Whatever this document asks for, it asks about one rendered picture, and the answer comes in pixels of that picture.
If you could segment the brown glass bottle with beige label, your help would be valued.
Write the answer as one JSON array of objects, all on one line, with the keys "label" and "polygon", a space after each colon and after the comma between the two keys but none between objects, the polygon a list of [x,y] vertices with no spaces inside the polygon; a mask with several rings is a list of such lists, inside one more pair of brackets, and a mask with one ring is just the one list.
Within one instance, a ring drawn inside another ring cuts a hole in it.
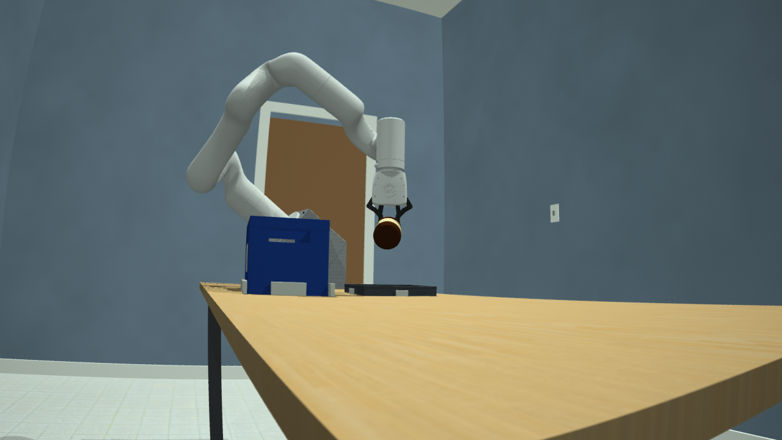
[{"label": "brown glass bottle with beige label", "polygon": [[373,233],[376,245],[382,249],[393,249],[401,240],[401,225],[396,218],[383,217],[377,222]]}]

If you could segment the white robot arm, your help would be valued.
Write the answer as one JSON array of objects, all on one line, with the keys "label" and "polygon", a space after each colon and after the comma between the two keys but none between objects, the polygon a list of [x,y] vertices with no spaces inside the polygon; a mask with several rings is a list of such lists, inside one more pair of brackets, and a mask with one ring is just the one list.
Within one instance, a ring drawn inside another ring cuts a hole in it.
[{"label": "white robot arm", "polygon": [[227,206],[245,222],[251,216],[299,218],[297,211],[287,216],[246,178],[235,152],[256,112],[283,86],[297,87],[337,118],[349,141],[374,159],[379,170],[404,171],[405,122],[382,118],[376,134],[364,120],[360,98],[304,54],[286,53],[259,66],[227,97],[217,128],[188,166],[186,180],[193,191],[207,193],[222,179]]}]

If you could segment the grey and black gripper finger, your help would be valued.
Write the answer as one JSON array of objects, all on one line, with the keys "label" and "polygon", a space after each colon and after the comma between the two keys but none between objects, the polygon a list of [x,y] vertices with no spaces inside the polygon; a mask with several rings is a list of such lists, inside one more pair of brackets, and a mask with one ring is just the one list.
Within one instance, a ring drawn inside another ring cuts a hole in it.
[{"label": "grey and black gripper finger", "polygon": [[371,211],[373,211],[377,216],[379,216],[379,220],[380,220],[381,218],[383,218],[382,212],[383,212],[384,206],[383,205],[379,205],[379,209],[377,209],[377,208],[374,208],[374,206],[372,206],[372,204],[373,203],[372,203],[372,197],[371,197],[371,199],[369,200],[369,203],[367,204],[367,208],[370,209]]},{"label": "grey and black gripper finger", "polygon": [[398,220],[398,222],[400,222],[400,217],[402,217],[403,213],[405,213],[406,211],[409,211],[412,208],[412,204],[410,203],[408,198],[407,198],[407,206],[406,206],[406,208],[403,208],[400,211],[400,206],[399,205],[395,205],[395,206],[396,206],[396,217],[395,218]]}]

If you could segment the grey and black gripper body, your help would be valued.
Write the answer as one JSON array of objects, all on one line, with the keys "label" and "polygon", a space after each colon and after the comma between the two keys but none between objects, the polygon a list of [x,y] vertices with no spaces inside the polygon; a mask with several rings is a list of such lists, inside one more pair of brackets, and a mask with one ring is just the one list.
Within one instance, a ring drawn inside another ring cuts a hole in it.
[{"label": "grey and black gripper body", "polygon": [[406,174],[401,170],[396,169],[383,169],[379,170],[379,172],[375,172],[373,179],[372,203],[374,205],[376,204],[383,206],[406,206]]}]

